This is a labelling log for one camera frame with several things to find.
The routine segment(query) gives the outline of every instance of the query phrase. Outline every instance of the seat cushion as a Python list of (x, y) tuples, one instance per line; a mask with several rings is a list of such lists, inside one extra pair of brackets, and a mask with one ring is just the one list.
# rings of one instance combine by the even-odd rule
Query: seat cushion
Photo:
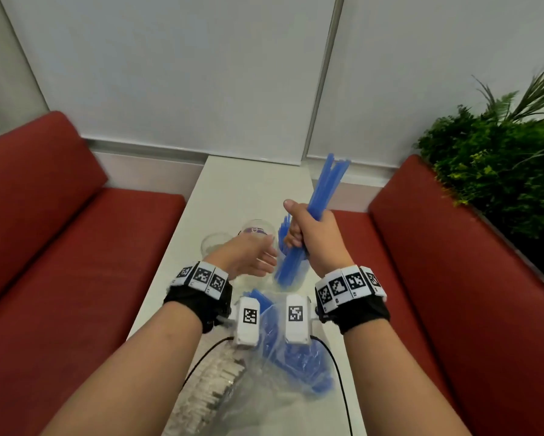
[(35, 436), (127, 338), (182, 196), (103, 189), (0, 299), (0, 436)]
[(417, 156), (370, 212), (472, 431), (544, 435), (544, 283)]
[(0, 136), (0, 293), (105, 182), (59, 111)]
[(370, 267), (387, 293), (391, 325), (443, 395), (455, 406), (426, 334), (387, 255), (387, 251), (367, 213), (333, 211), (345, 245), (355, 263)]

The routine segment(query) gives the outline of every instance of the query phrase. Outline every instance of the sofa backrest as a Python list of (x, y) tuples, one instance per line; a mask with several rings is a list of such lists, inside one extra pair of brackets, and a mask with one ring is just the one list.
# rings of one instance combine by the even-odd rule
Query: sofa backrest
[(418, 156), (369, 211), (474, 434), (544, 435), (544, 283)]
[(59, 111), (0, 136), (0, 293), (105, 182)]

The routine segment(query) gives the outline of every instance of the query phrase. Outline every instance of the bundle of blue straws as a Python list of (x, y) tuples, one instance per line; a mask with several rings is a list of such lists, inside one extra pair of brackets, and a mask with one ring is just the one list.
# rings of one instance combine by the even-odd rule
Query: bundle of blue straws
[[(326, 209), (331, 197), (333, 197), (338, 184), (341, 182), (350, 164), (349, 160), (338, 160), (334, 162), (333, 166), (334, 159), (335, 156), (332, 153), (328, 155), (310, 198), (308, 212), (315, 220), (320, 220), (322, 217), (323, 211)], [(284, 288), (292, 284), (297, 275), (300, 263), (306, 259), (304, 248), (287, 248), (284, 245), (284, 237), (288, 234), (289, 227), (290, 215), (284, 217), (284, 221), (278, 230), (278, 244), (282, 253), (286, 255), (286, 258), (274, 276), (276, 282)]]

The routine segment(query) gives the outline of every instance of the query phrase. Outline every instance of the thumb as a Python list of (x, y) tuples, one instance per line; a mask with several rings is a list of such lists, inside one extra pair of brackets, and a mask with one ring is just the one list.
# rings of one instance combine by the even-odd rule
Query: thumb
[(298, 226), (303, 232), (308, 230), (311, 225), (316, 223), (316, 220), (313, 219), (306, 207), (306, 204), (296, 203), (294, 200), (287, 199), (284, 201), (284, 209), (288, 211), (288, 213), (298, 223)]

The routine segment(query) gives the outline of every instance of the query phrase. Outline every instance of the wristband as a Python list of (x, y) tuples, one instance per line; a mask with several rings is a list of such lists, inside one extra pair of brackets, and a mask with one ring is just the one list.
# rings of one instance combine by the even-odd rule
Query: wristband
[(206, 262), (184, 267), (167, 288), (163, 303), (176, 301), (190, 308), (202, 322), (203, 333), (220, 324), (218, 315), (229, 317), (232, 285), (227, 272)]
[(387, 295), (370, 268), (353, 265), (329, 272), (315, 293), (320, 321), (333, 321), (342, 334), (364, 322), (390, 319)]

